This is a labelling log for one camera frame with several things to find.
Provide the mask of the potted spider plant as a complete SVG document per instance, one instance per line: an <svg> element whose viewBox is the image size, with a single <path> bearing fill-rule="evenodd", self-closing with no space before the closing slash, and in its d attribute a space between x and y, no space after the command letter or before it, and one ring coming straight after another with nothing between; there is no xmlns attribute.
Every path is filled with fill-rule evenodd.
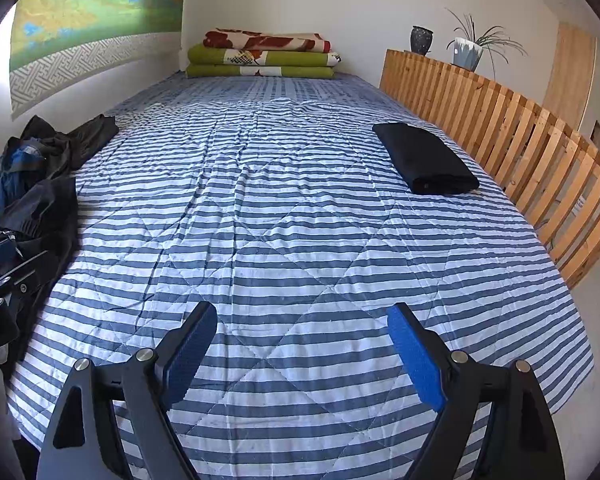
<svg viewBox="0 0 600 480"><path fill-rule="evenodd" d="M479 34L474 17L470 13L458 15L449 8L446 10L456 21L456 36L446 46L453 50L453 65L475 73L483 55L486 55L490 60L492 75L495 76L496 58L508 64L508 51L517 52L521 56L528 55L524 46L513 39L504 26L492 25Z"/></svg>

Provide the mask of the blue white striped bedspread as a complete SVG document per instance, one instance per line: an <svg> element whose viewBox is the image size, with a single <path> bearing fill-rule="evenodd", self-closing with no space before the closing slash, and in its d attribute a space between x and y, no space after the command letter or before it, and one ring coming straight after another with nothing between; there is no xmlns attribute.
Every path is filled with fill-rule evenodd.
<svg viewBox="0 0 600 480"><path fill-rule="evenodd" d="M407 304L454 349L527 360L562 407L594 365L570 292L484 172L418 196L360 78L173 76L114 110L76 173L80 248L8 386L40 445L75 360L121 362L201 301L218 330L170 417L206 479L400 479L434 413L387 333Z"/></svg>

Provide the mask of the wooden door panel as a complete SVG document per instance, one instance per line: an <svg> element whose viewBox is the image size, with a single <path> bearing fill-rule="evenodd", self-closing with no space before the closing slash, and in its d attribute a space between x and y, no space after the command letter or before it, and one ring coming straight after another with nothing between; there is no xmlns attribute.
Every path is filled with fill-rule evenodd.
<svg viewBox="0 0 600 480"><path fill-rule="evenodd" d="M593 82L597 39L584 29L558 25L556 48L543 106L579 130Z"/></svg>

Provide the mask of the folded black garment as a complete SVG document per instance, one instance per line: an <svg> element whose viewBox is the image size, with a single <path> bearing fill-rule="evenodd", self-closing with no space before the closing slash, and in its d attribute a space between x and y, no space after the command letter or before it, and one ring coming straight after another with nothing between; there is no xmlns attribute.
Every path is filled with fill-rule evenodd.
<svg viewBox="0 0 600 480"><path fill-rule="evenodd" d="M460 195L478 190L478 178L434 133L404 122L373 125L373 132L412 193Z"/></svg>

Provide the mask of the dark jacket pile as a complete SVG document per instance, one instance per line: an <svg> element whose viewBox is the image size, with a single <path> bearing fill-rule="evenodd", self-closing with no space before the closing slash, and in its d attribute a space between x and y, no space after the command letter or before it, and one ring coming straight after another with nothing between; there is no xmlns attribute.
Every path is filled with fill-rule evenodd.
<svg viewBox="0 0 600 480"><path fill-rule="evenodd" d="M78 196L74 173L119 132L116 120L98 115L62 133L38 116L18 138L7 141L0 162L0 281L29 260L33 274L11 278L10 320L0 337L7 361L21 361L55 283L67 269L78 242Z"/></svg>

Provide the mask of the wooden slatted bed rail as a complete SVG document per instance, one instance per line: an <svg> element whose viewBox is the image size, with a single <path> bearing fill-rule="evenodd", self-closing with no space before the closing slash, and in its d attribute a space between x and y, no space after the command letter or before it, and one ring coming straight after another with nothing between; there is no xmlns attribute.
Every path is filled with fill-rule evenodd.
<svg viewBox="0 0 600 480"><path fill-rule="evenodd" d="M464 68L387 50L379 88L439 127L534 227L569 288L600 258L600 150L552 112Z"/></svg>

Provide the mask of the dark ceramic vase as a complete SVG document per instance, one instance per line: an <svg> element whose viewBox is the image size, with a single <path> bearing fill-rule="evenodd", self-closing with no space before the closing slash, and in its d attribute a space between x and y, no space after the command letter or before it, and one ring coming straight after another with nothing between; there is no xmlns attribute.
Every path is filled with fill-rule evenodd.
<svg viewBox="0 0 600 480"><path fill-rule="evenodd" d="M414 25L410 37L411 51L426 56L430 50L433 39L434 32L432 30Z"/></svg>

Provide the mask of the green folded blanket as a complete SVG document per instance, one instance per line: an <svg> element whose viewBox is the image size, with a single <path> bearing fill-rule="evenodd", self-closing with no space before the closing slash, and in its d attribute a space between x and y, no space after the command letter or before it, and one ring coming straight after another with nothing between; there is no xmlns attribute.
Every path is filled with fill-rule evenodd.
<svg viewBox="0 0 600 480"><path fill-rule="evenodd" d="M262 76L329 79L341 62L337 52L208 48L195 44L187 52L189 77Z"/></svg>

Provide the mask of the red cream folded blanket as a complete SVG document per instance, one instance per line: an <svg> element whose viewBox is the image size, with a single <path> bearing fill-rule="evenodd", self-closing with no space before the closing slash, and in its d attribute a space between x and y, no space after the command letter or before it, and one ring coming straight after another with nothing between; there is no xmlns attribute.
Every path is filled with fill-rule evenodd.
<svg viewBox="0 0 600 480"><path fill-rule="evenodd" d="M319 34L273 34L272 32L250 32L249 30L215 28L204 35L202 44L207 48L294 51L328 53L332 44Z"/></svg>

